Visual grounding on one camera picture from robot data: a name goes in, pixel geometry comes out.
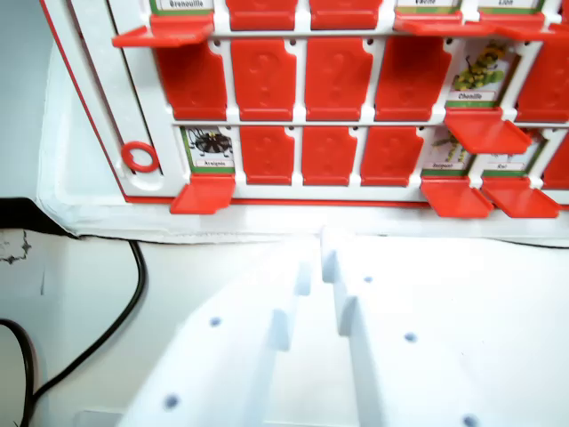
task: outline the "white surface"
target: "white surface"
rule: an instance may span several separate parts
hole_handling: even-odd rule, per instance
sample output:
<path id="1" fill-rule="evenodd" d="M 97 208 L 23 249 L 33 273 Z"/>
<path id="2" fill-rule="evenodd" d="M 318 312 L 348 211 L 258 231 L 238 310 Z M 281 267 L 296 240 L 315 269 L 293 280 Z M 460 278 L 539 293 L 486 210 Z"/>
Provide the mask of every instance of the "white surface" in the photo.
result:
<path id="1" fill-rule="evenodd" d="M 45 85 L 53 41 L 37 0 L 0 12 L 0 197 L 36 198 Z"/>
<path id="2" fill-rule="evenodd" d="M 41 241 L 46 259 L 44 296 L 3 294 L 0 317 L 29 331 L 45 381 L 115 318 L 132 295 L 136 271 L 125 242 L 30 236 Z M 180 322 L 274 246 L 141 248 L 150 288 L 137 317 L 45 397 L 36 425 L 111 427 L 113 414 L 129 405 Z M 357 270 L 373 277 L 352 289 L 355 314 L 366 322 L 369 349 L 379 360 L 374 371 L 354 374 L 360 380 L 366 374 L 371 385 L 377 380 L 383 425 L 460 427 L 472 413 L 480 427 L 496 425 L 490 423 L 495 415 L 500 427 L 565 426 L 569 251 L 472 239 L 361 238 L 354 255 Z M 23 271 L 19 279 L 27 284 L 29 271 Z M 333 286 L 313 285 L 299 300 L 291 349 L 276 359 L 266 421 L 356 427 L 365 408 L 352 365 L 364 353 L 337 333 Z M 405 341 L 407 332 L 416 333 L 417 342 Z M 8 426 L 20 417 L 23 373 L 17 344 L 5 329 L 0 348 L 0 425 Z M 457 383 L 461 377 L 466 389 Z M 449 390 L 452 400 L 441 405 Z M 428 423 L 436 407 L 439 420 L 452 422 Z M 413 420 L 417 414 L 423 414 L 420 423 Z"/>
<path id="3" fill-rule="evenodd" d="M 309 294 L 310 269 L 301 264 L 315 243 L 269 252 L 192 313 L 120 427 L 261 426 L 276 354 L 290 350 L 298 298 Z"/>

